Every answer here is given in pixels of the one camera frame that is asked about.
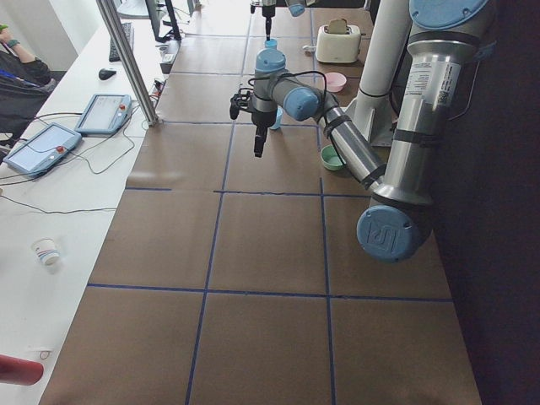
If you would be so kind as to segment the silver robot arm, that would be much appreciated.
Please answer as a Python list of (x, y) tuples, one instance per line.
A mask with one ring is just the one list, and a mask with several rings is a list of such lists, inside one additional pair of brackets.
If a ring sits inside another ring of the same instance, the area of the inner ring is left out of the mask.
[(348, 109), (298, 80), (268, 40), (257, 53), (247, 110), (261, 155), (278, 110), (321, 126), (371, 193), (357, 237), (383, 262), (411, 257), (429, 237), (429, 171), (462, 67), (488, 51), (494, 1), (382, 1), (357, 97)]
[(293, 17), (300, 16), (309, 5), (313, 4), (313, 1), (305, 0), (261, 0), (251, 2), (251, 12), (255, 13), (256, 8), (262, 10), (262, 17), (265, 19), (265, 35), (266, 40), (269, 41), (272, 36), (273, 18), (276, 15), (276, 8), (283, 7), (289, 10), (289, 13)]

